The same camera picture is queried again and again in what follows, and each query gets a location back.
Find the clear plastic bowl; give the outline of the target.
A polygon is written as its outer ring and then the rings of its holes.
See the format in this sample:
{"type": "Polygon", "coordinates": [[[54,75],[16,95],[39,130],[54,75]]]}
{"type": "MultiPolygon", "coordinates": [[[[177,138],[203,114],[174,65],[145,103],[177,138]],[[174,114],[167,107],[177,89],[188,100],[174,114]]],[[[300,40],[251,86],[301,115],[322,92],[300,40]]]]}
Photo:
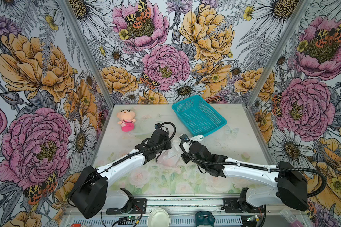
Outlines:
{"type": "Polygon", "coordinates": [[[134,136],[145,136],[152,134],[154,130],[154,125],[136,125],[130,134],[134,136]]]}

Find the dark teal round container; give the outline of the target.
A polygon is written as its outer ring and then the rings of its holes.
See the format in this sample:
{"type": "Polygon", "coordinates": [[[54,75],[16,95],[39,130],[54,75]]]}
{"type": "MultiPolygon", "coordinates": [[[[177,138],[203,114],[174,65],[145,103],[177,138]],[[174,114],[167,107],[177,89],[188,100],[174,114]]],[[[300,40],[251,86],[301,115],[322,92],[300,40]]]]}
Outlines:
{"type": "Polygon", "coordinates": [[[196,227],[214,227],[216,219],[211,212],[199,211],[195,214],[196,227]]]}

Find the pink plush doll toy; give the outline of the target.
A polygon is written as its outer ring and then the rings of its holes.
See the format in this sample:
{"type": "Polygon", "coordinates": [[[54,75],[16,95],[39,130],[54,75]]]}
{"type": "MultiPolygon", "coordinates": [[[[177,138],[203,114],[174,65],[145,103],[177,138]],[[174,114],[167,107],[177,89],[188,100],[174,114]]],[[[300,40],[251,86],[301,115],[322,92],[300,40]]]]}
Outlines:
{"type": "Polygon", "coordinates": [[[118,125],[121,126],[121,130],[123,132],[130,132],[135,128],[135,112],[132,110],[121,110],[117,114],[117,118],[119,119],[118,125]]]}

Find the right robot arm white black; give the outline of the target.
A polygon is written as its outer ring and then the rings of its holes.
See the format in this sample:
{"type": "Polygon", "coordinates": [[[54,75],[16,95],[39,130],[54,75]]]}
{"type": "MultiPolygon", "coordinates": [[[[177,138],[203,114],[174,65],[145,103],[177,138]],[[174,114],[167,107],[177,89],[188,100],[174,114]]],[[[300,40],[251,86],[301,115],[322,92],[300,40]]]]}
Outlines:
{"type": "Polygon", "coordinates": [[[237,201],[241,209],[274,204],[299,211],[308,209],[307,180],[287,162],[258,165],[237,161],[212,154],[206,146],[193,140],[181,141],[180,149],[185,163],[191,161],[213,177],[240,178],[259,184],[256,189],[242,189],[237,201]]]}

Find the pink object bottom right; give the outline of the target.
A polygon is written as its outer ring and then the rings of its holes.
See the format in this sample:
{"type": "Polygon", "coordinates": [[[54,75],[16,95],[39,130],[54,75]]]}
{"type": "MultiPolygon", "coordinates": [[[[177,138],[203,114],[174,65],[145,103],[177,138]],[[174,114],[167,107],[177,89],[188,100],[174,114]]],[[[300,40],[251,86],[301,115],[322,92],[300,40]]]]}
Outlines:
{"type": "Polygon", "coordinates": [[[290,210],[283,209],[280,213],[291,227],[304,227],[302,222],[290,210]]]}

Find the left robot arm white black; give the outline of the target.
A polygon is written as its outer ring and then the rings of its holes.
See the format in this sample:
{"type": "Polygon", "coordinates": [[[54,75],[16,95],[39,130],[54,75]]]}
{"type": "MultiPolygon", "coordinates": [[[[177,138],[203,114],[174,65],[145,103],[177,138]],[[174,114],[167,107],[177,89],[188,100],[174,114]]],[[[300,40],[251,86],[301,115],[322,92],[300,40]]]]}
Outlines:
{"type": "Polygon", "coordinates": [[[171,149],[171,137],[156,129],[150,138],[135,146],[126,156],[105,166],[84,168],[70,192],[69,200],[86,219],[99,213],[103,207],[131,209],[131,193],[125,189],[109,191],[118,179],[156,159],[164,150],[171,149]]]}

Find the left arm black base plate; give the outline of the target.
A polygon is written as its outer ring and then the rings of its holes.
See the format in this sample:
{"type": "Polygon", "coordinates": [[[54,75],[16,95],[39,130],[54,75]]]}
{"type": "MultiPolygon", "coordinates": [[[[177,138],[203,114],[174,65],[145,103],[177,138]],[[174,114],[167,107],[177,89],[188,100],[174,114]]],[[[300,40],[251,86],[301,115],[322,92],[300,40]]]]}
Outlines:
{"type": "Polygon", "coordinates": [[[104,204],[107,215],[145,214],[146,198],[136,198],[125,188],[109,191],[104,204]]]}

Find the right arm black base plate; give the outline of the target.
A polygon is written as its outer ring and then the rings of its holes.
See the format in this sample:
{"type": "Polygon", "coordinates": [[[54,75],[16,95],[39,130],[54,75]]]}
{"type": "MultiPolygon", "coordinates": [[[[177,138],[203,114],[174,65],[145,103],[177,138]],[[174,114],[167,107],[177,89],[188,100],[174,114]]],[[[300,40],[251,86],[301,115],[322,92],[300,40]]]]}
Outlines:
{"type": "Polygon", "coordinates": [[[243,188],[238,198],[223,198],[223,206],[221,210],[226,213],[263,213],[263,206],[254,207],[246,201],[246,193],[249,188],[243,188]]]}

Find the white translucent plastic bag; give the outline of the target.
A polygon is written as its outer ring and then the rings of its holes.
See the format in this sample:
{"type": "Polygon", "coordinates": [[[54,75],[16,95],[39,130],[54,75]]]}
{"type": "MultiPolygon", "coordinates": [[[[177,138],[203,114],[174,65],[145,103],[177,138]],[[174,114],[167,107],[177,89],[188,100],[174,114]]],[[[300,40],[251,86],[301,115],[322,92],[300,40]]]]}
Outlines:
{"type": "Polygon", "coordinates": [[[171,142],[171,149],[166,150],[158,158],[157,163],[167,167],[178,167],[185,162],[182,159],[183,151],[180,148],[181,139],[173,139],[171,142]]]}

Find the white round cup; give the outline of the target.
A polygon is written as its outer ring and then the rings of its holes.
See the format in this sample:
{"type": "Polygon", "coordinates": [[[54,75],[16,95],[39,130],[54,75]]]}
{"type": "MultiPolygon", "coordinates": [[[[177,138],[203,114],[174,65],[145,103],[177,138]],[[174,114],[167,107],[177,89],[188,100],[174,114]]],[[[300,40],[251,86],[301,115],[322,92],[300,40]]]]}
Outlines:
{"type": "Polygon", "coordinates": [[[148,227],[169,227],[171,224],[171,218],[167,211],[158,208],[153,210],[147,219],[148,227]]]}

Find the teal plastic mesh basket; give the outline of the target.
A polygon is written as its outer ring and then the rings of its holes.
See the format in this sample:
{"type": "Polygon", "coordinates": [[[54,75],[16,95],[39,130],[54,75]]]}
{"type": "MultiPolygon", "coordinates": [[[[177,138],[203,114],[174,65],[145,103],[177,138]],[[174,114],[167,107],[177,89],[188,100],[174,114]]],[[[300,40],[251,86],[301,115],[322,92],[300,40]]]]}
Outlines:
{"type": "Polygon", "coordinates": [[[172,110],[194,136],[209,136],[227,124],[226,119],[200,96],[179,101],[172,105],[172,110]]]}

